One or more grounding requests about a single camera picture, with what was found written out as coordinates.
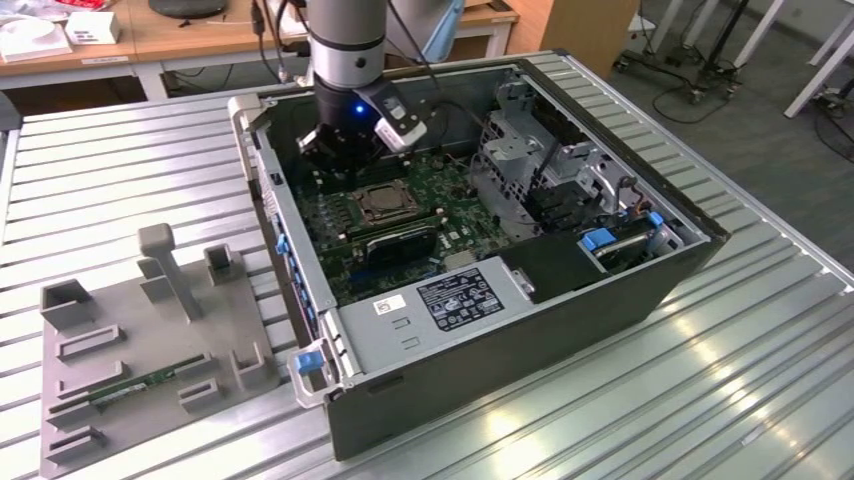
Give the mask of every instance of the table leg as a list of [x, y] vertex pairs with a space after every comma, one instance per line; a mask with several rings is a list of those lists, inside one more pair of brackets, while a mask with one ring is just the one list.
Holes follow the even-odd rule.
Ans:
[[806, 88], [800, 91], [798, 98], [795, 98], [795, 101], [788, 106], [788, 109], [786, 110], [786, 116], [788, 118], [794, 118], [794, 116], [798, 115], [798, 112], [800, 112], [803, 105], [810, 101], [812, 95], [823, 85], [824, 80], [827, 80], [827, 77], [830, 77], [830, 74], [844, 60], [844, 57], [847, 57], [851, 47], [854, 47], [854, 30], [848, 33], [842, 45], [839, 45], [839, 48], [836, 48], [836, 51], [831, 55], [830, 60], [827, 60], [827, 63], [812, 77], [812, 80], [810, 80]]
[[735, 68], [742, 68], [747, 64], [747, 61], [752, 56], [752, 52], [756, 51], [756, 46], [759, 46], [759, 43], [762, 42], [762, 39], [764, 38], [764, 35], [768, 33], [768, 29], [774, 24], [774, 19], [776, 18], [776, 14], [779, 13], [779, 9], [782, 8], [783, 3], [786, 3], [786, 0], [774, 0], [774, 3], [768, 7], [768, 11], [764, 13], [764, 17], [762, 17], [762, 21], [759, 22], [759, 25], [756, 25], [756, 29], [752, 31], [752, 35], [750, 35], [750, 39], [744, 44], [744, 48], [738, 54], [735, 62], [732, 62]]
[[718, 7], [718, 2], [720, 0], [708, 0], [706, 5], [703, 5], [703, 9], [699, 12], [699, 16], [696, 17], [696, 21], [694, 22], [694, 26], [688, 31], [687, 36], [684, 37], [684, 45], [692, 47], [696, 43], [696, 39], [699, 38], [699, 34], [703, 33], [703, 28], [706, 28], [706, 24], [708, 23], [708, 19], [711, 18], [711, 14]]
[[507, 52], [509, 27], [509, 23], [496, 23], [492, 26], [492, 35], [489, 35], [489, 43], [485, 46], [485, 58], [500, 57]]
[[652, 35], [652, 40], [649, 41], [649, 53], [657, 52], [657, 49], [661, 46], [664, 37], [667, 37], [667, 33], [670, 32], [670, 27], [672, 27], [672, 21], [676, 19], [676, 14], [682, 8], [682, 3], [684, 3], [684, 0], [670, 1], [661, 21], [655, 27], [655, 35]]
[[138, 78], [138, 83], [142, 85], [145, 98], [148, 100], [166, 100], [169, 98], [169, 94], [165, 91], [162, 78], [160, 77], [164, 73], [162, 65], [157, 62], [137, 63], [133, 65], [133, 72]]
[[824, 58], [824, 55], [827, 55], [827, 52], [830, 51], [830, 49], [834, 47], [834, 45], [839, 41], [839, 37], [842, 37], [844, 32], [851, 27], [851, 23], [854, 23], [854, 8], [851, 8], [851, 11], [848, 12], [848, 14], [842, 19], [842, 22], [836, 26], [836, 29], [830, 34], [830, 37], [827, 37], [827, 40], [824, 41], [824, 44], [822, 45], [822, 48], [819, 48], [818, 52], [815, 52], [815, 56], [810, 59], [810, 62], [808, 62], [810, 65], [812, 65], [815, 67], [822, 62], [822, 59]]

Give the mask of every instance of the circuit board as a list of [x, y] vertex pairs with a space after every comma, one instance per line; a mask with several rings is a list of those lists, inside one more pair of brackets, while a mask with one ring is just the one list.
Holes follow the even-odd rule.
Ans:
[[[424, 154], [380, 168], [376, 182], [357, 188], [329, 191], [317, 172], [297, 187], [297, 208], [339, 305], [444, 273], [460, 256], [480, 260], [509, 245], [469, 189], [467, 167], [467, 159]], [[419, 229], [437, 232], [428, 255], [388, 268], [365, 267], [365, 250], [377, 239]]]

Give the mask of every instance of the aluminum extrusion table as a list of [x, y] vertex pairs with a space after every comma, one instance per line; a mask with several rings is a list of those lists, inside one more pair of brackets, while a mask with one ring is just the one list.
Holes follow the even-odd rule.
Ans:
[[[850, 273], [576, 62], [552, 53], [529, 59], [734, 232], [707, 268], [636, 327], [351, 461], [333, 461], [324, 414], [299, 407], [285, 383], [66, 478], [854, 474]], [[240, 178], [226, 98], [30, 117], [9, 136], [2, 478], [37, 476], [37, 286], [74, 275], [96, 288], [136, 275], [138, 226], [172, 224], [181, 263], [221, 241], [244, 253], [279, 361], [295, 347]]]

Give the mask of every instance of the barcode sticker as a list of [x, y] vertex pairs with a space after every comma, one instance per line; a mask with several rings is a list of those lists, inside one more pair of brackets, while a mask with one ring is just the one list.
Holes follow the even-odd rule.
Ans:
[[395, 295], [393, 297], [383, 298], [377, 302], [373, 302], [373, 310], [376, 310], [377, 315], [393, 312], [403, 307], [405, 307], [403, 295]]
[[126, 62], [129, 59], [126, 56], [121, 57], [100, 57], [100, 58], [86, 58], [80, 60], [84, 65], [98, 65], [101, 63], [120, 63]]

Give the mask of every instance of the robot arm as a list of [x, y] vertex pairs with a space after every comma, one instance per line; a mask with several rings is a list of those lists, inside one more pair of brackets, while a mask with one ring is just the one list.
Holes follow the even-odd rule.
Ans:
[[[387, 32], [403, 53], [420, 57], [387, 2], [308, 1], [319, 125], [300, 141], [300, 150], [336, 173], [367, 163], [373, 133], [393, 152], [427, 133], [419, 113], [383, 78]], [[417, 26], [409, 34], [428, 61], [444, 60], [463, 0], [396, 0], [393, 5], [405, 27]]]

